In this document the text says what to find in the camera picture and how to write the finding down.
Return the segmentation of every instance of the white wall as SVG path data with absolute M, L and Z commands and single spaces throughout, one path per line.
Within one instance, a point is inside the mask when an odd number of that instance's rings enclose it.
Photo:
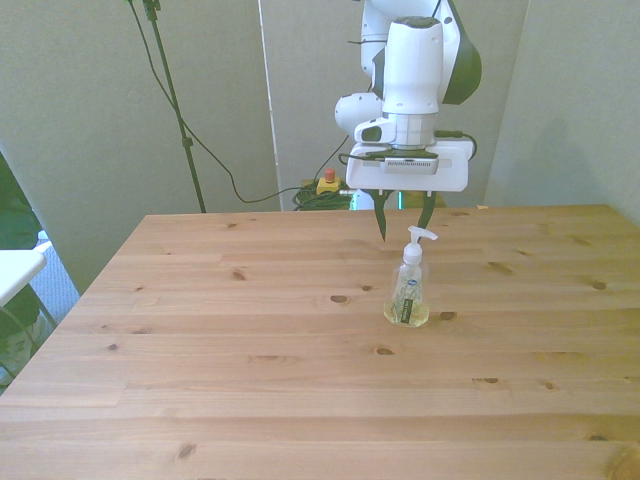
M 486 201 L 640 224 L 640 3 L 531 0 Z
M 185 118 L 243 194 L 275 192 L 257 0 L 162 6 Z M 0 32 L 0 148 L 82 291 L 144 215 L 198 211 L 177 122 L 126 2 L 1 2 Z M 209 211 L 278 207 L 242 205 L 194 152 Z
M 281 187 L 312 178 L 344 135 L 335 125 L 334 106 L 347 94 L 366 91 L 370 79 L 360 69 L 361 2 L 346 0 L 260 0 L 270 80 Z M 468 189 L 449 194 L 450 205 L 484 199 L 509 82 L 528 0 L 458 0 L 456 7 L 482 56 L 480 89 L 462 106 L 444 106 L 443 129 L 474 135 L 478 156 Z M 343 151 L 348 152 L 349 142 Z M 338 166 L 334 160 L 332 166 Z M 290 195 L 284 208 L 290 209 Z

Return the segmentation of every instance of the wood grain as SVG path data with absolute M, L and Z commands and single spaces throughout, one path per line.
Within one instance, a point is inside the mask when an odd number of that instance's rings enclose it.
M 146 217 L 0 397 L 2 479 L 636 478 L 640 231 L 437 209 Z

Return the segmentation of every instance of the bottle label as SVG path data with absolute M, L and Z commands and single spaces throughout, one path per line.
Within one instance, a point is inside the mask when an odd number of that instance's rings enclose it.
M 402 312 L 400 315 L 400 323 L 408 324 L 411 320 L 411 310 L 413 309 L 413 300 L 405 298 L 402 305 Z

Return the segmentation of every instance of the pump bottle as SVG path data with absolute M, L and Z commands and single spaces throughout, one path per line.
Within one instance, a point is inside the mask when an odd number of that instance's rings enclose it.
M 423 300 L 429 268 L 422 261 L 421 238 L 437 240 L 438 236 L 424 228 L 409 227 L 411 243 L 404 248 L 402 264 L 393 271 L 391 295 L 384 304 L 384 316 L 403 327 L 419 327 L 429 319 L 429 305 Z

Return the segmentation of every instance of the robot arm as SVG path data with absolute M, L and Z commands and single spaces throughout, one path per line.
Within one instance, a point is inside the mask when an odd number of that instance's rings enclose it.
M 472 143 L 434 136 L 440 105 L 464 102 L 482 72 L 453 2 L 366 0 L 361 63 L 373 92 L 343 97 L 336 107 L 336 121 L 357 142 L 349 186 L 464 190 Z

